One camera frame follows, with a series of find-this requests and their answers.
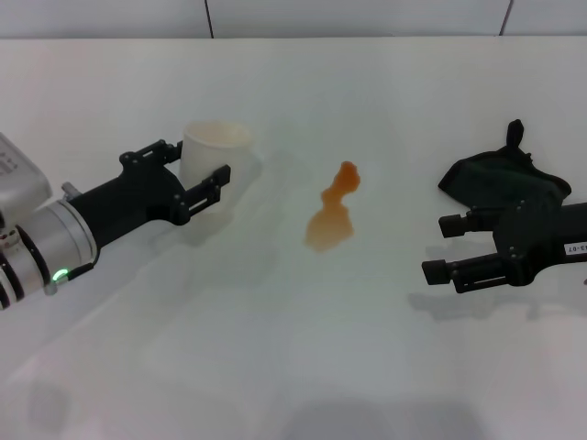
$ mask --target green indicator light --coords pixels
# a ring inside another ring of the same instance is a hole
[[[59,269],[55,272],[55,275],[53,275],[53,280],[57,281],[58,279],[63,278],[68,273],[70,272],[67,269]]]

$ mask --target white paper cup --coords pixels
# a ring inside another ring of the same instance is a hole
[[[230,166],[230,183],[221,190],[220,202],[205,210],[218,213],[231,209],[250,184],[255,159],[253,136],[249,129],[236,122],[200,121],[183,131],[180,182],[186,190],[223,165]]]

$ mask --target dark green cloth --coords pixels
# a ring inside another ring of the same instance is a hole
[[[561,206],[570,185],[536,169],[531,155],[519,148],[523,135],[524,126],[516,119],[508,126],[505,147],[459,160],[438,187],[469,208],[501,207],[528,199]]]

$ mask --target label sticker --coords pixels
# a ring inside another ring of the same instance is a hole
[[[587,254],[587,241],[565,245],[565,253],[567,255]]]

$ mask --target spill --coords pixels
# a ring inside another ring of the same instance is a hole
[[[324,252],[352,237],[355,230],[342,198],[357,191],[359,183],[357,167],[352,162],[342,162],[332,185],[322,191],[322,209],[308,223],[305,231],[307,246],[316,252]]]

